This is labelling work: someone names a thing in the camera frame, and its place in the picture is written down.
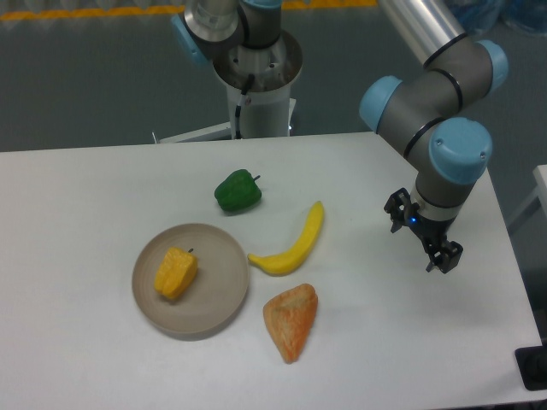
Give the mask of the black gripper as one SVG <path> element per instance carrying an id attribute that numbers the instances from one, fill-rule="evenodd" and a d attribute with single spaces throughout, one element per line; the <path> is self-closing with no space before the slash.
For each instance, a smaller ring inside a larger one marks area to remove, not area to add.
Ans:
<path id="1" fill-rule="evenodd" d="M 418 208 L 411 208 L 410 195 L 405 188 L 389 196 L 384 211 L 390 216 L 391 233 L 397 232 L 403 226 L 408 226 L 420 239 L 429 257 L 427 272 L 437 268 L 442 273 L 448 273 L 458 265 L 463 247 L 447 239 L 447 231 L 454 218 L 431 220 L 422 216 L 418 213 Z"/>

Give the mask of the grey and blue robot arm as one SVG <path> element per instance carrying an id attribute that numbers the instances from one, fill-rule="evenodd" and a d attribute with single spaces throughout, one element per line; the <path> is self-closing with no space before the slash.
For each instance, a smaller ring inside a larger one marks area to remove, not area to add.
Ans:
<path id="1" fill-rule="evenodd" d="M 364 93 L 364 123 L 411 164 L 417 177 L 384 210 L 391 228 L 409 228 L 429 267 L 449 272 L 462 246 L 447 232 L 484 173 L 489 132 L 461 117 L 468 105 L 497 89 L 509 64 L 493 42 L 471 40 L 440 1 L 383 1 L 380 8 L 423 66 L 406 84 L 394 76 Z M 279 1 L 189 1 L 171 24 L 180 47 L 197 64 L 211 63 L 226 87 L 232 137 L 285 137 L 289 94 L 303 65 L 301 48 L 281 27 Z"/>

